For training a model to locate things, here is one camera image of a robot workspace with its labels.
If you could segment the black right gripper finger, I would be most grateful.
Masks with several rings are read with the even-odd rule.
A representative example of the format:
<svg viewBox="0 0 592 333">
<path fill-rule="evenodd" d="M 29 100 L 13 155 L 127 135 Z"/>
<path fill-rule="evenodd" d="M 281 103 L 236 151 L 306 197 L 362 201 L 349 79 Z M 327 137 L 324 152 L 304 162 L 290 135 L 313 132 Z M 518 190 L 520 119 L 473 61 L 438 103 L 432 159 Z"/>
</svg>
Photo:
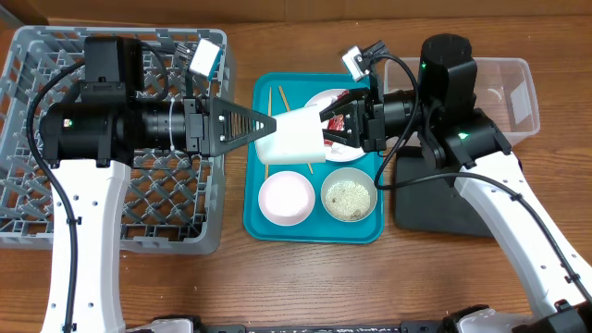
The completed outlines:
<svg viewBox="0 0 592 333">
<path fill-rule="evenodd" d="M 368 119 L 370 112 L 370 90 L 368 88 L 355 88 L 346 90 L 338 96 L 323 111 L 320 112 L 322 121 L 333 117 L 342 116 L 345 123 L 362 123 Z"/>
<path fill-rule="evenodd" d="M 336 142 L 342 145 L 350 146 L 353 148 L 360 148 L 360 136 L 356 130 L 336 130 L 336 129 L 324 129 L 323 137 L 327 141 Z"/>
</svg>

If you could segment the red snack wrapper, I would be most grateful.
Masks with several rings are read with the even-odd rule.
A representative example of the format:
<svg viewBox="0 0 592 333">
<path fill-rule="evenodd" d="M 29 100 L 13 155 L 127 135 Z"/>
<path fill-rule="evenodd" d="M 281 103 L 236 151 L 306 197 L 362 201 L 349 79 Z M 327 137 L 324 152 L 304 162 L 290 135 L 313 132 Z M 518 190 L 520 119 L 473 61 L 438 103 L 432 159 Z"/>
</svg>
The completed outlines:
<svg viewBox="0 0 592 333">
<path fill-rule="evenodd" d="M 345 89 L 334 89 L 331 90 L 331 95 L 329 99 L 329 104 L 332 105 L 333 103 L 337 102 L 339 98 L 343 97 L 344 95 L 348 94 L 348 91 Z M 343 130 L 344 129 L 344 120 L 343 115 L 337 115 L 331 118 L 327 123 L 328 130 Z M 334 144 L 331 140 L 325 140 L 324 145 L 326 147 L 331 147 Z"/>
</svg>

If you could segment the white cup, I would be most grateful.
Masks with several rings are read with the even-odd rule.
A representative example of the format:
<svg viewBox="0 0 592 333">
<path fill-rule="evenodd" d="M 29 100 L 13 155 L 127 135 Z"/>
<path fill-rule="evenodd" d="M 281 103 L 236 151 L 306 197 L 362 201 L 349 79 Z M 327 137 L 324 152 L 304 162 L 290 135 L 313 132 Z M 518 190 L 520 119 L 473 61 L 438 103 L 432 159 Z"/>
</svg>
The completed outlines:
<svg viewBox="0 0 592 333">
<path fill-rule="evenodd" d="M 324 163 L 321 110 L 311 105 L 274 116 L 276 131 L 255 142 L 258 159 L 265 165 Z"/>
</svg>

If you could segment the grey bowl with rice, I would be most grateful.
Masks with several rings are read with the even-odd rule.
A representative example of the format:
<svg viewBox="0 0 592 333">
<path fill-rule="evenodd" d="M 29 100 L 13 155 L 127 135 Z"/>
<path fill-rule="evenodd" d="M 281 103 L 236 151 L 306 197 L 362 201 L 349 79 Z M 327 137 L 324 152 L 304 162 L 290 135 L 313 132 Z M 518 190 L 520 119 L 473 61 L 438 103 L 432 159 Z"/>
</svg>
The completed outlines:
<svg viewBox="0 0 592 333">
<path fill-rule="evenodd" d="M 373 180 L 362 170 L 342 167 L 331 172 L 321 186 L 320 198 L 326 211 L 345 223 L 369 217 L 378 202 Z"/>
</svg>

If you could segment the wooden chopstick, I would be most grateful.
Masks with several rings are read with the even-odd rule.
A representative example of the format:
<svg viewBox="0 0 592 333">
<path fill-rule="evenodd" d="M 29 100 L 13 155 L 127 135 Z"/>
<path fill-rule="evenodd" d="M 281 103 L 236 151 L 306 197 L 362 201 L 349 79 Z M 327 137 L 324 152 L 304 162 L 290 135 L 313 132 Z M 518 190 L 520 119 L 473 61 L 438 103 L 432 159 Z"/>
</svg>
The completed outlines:
<svg viewBox="0 0 592 333">
<path fill-rule="evenodd" d="M 281 85 L 278 85 L 277 88 L 278 88 L 278 92 L 279 92 L 279 95 L 281 97 L 282 103 L 283 103 L 283 105 L 285 107 L 285 110 L 286 110 L 285 112 L 286 113 L 289 113 L 291 111 L 291 109 L 290 109 L 290 105 L 289 105 L 288 99 L 286 97 L 286 94 L 285 94 L 285 92 L 283 90 L 283 87 Z M 314 174 L 314 170 L 313 170 L 312 164 L 311 163 L 307 163 L 306 165 L 307 165 L 307 168 L 308 168 L 308 170 L 310 172 L 310 175 L 313 175 Z"/>
<path fill-rule="evenodd" d="M 268 92 L 268 105 L 267 105 L 267 115 L 272 117 L 272 96 L 273 96 L 273 89 L 270 87 Z M 269 165 L 265 165 L 265 180 L 269 177 Z"/>
</svg>

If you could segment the small white bowl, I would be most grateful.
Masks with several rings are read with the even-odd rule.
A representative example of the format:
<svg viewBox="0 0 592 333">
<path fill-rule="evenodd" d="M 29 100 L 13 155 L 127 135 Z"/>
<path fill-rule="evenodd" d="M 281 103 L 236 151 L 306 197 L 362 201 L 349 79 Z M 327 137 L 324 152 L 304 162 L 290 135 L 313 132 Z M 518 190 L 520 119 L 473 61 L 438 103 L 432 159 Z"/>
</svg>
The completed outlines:
<svg viewBox="0 0 592 333">
<path fill-rule="evenodd" d="M 280 171 L 261 186 L 258 204 L 263 216 L 281 227 L 302 223 L 314 210 L 315 190 L 303 175 Z"/>
</svg>

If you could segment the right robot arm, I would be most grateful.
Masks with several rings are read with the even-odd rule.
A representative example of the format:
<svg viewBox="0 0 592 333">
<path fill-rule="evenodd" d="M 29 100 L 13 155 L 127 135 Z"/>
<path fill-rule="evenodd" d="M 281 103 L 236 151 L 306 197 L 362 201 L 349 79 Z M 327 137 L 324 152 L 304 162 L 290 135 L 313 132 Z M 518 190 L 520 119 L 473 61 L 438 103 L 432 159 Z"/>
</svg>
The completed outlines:
<svg viewBox="0 0 592 333">
<path fill-rule="evenodd" d="M 326 140 L 368 153 L 396 153 L 388 139 L 416 135 L 424 158 L 485 222 L 509 259 L 529 301 L 530 316 L 476 305 L 446 316 L 443 332 L 587 332 L 591 328 L 591 267 L 563 236 L 532 192 L 511 144 L 476 104 L 477 64 L 470 42 L 442 33 L 422 45 L 420 68 L 408 91 L 384 93 L 376 64 L 389 58 L 379 42 L 342 58 L 366 88 L 340 95 L 322 110 L 342 117 Z"/>
</svg>

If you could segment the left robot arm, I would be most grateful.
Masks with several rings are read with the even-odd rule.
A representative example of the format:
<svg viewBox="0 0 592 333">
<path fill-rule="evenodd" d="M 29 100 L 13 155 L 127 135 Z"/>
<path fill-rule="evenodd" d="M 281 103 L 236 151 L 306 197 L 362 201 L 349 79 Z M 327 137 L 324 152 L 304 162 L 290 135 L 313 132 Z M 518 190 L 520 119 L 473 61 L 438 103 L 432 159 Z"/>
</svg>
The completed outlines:
<svg viewBox="0 0 592 333">
<path fill-rule="evenodd" d="M 43 117 L 28 114 L 27 140 L 54 202 L 45 332 L 122 332 L 119 249 L 123 203 L 141 149 L 214 157 L 273 133 L 277 122 L 218 97 L 141 97 L 143 54 L 126 37 L 89 37 L 84 77 Z"/>
</svg>

